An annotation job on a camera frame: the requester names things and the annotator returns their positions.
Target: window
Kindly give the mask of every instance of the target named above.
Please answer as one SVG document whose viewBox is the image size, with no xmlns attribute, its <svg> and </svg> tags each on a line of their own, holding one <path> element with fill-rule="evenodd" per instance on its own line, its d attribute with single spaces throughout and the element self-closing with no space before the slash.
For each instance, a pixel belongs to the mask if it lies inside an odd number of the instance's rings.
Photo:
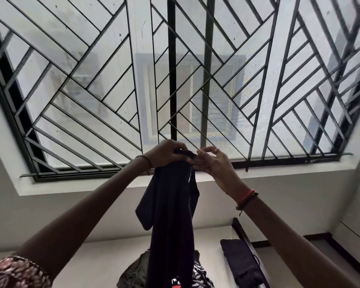
<svg viewBox="0 0 360 288">
<path fill-rule="evenodd" d="M 40 182 L 108 177 L 169 138 L 235 167 L 338 160 L 360 0 L 0 0 L 0 102 Z"/>
</svg>

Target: red bracelet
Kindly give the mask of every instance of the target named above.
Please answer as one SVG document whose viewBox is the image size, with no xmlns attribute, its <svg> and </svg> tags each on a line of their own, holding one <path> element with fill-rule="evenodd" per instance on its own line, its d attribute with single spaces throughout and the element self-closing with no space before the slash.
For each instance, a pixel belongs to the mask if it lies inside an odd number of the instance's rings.
<svg viewBox="0 0 360 288">
<path fill-rule="evenodd" d="M 251 189 L 245 196 L 239 201 L 237 204 L 236 210 L 243 211 L 244 207 L 248 204 L 248 202 L 259 195 L 259 193 L 255 192 L 255 190 Z"/>
</svg>

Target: patterned sleeve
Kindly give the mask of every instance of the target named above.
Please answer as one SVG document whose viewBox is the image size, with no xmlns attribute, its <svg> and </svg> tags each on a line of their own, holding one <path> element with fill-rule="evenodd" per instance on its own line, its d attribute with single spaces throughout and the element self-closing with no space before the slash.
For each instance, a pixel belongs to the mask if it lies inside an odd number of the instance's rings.
<svg viewBox="0 0 360 288">
<path fill-rule="evenodd" d="M 0 288 L 51 288 L 48 274 L 34 262 L 18 256 L 0 261 Z"/>
</svg>

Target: hand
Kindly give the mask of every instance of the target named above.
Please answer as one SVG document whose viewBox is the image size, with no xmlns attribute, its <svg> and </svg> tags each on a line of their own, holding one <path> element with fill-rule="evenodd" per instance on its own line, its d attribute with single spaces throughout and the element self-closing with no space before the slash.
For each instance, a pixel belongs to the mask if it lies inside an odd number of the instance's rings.
<svg viewBox="0 0 360 288">
<path fill-rule="evenodd" d="M 177 148 L 187 150 L 187 146 L 184 143 L 168 139 L 156 145 L 145 153 L 144 156 L 151 161 L 153 168 L 162 167 L 177 160 L 186 161 L 187 156 L 173 153 Z"/>
<path fill-rule="evenodd" d="M 212 152 L 216 157 L 209 155 L 208 152 Z M 214 146 L 198 149 L 197 156 L 193 160 L 188 158 L 187 162 L 192 164 L 195 170 L 210 174 L 217 185 L 236 203 L 239 203 L 250 191 L 250 188 L 236 174 L 228 156 Z"/>
</svg>

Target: person's left arm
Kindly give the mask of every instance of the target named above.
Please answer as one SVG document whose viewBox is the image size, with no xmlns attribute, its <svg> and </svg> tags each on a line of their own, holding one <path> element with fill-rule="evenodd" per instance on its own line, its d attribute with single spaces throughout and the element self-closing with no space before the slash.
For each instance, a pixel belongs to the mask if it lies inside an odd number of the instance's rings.
<svg viewBox="0 0 360 288">
<path fill-rule="evenodd" d="M 173 153 L 175 148 L 187 149 L 181 142 L 165 140 L 144 154 L 149 160 L 136 157 L 94 192 L 31 237 L 14 255 L 35 262 L 53 281 L 125 188 L 149 169 L 149 161 L 151 167 L 155 168 L 176 160 L 186 160 L 184 155 Z"/>
</svg>

